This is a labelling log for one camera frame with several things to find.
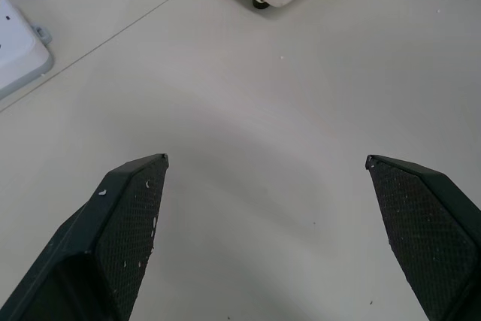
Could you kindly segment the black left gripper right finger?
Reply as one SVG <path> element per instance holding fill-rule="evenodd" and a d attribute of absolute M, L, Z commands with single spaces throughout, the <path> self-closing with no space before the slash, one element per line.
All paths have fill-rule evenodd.
<path fill-rule="evenodd" d="M 369 155 L 389 245 L 429 321 L 481 321 L 481 210 L 443 173 Z"/>

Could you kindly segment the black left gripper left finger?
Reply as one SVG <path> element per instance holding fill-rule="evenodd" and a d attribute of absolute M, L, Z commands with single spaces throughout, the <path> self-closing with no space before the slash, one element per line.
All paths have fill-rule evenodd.
<path fill-rule="evenodd" d="M 154 249 L 168 156 L 109 171 L 56 230 L 0 321 L 129 321 Z"/>

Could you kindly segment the white power strip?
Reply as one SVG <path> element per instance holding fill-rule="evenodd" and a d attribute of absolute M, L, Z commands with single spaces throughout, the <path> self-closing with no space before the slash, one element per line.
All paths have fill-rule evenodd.
<path fill-rule="evenodd" d="M 51 41 L 46 28 L 29 23 L 9 0 L 0 0 L 0 100 L 50 71 Z"/>

